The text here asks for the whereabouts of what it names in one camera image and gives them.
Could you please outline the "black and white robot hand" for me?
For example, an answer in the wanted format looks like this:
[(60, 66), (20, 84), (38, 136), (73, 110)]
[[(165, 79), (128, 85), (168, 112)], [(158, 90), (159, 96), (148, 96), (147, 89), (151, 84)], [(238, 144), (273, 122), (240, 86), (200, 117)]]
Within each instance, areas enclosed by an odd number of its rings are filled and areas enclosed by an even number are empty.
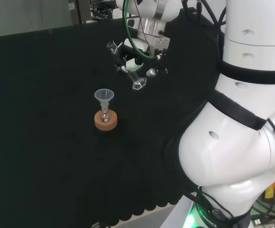
[(169, 44), (170, 39), (167, 37), (146, 35), (145, 38), (140, 36), (126, 38), (119, 45), (112, 43), (109, 50), (114, 57), (114, 65), (118, 72), (135, 76), (145, 61), (152, 61), (153, 66), (146, 71), (146, 76), (154, 77), (159, 73), (168, 73), (163, 66), (163, 58), (167, 54)]

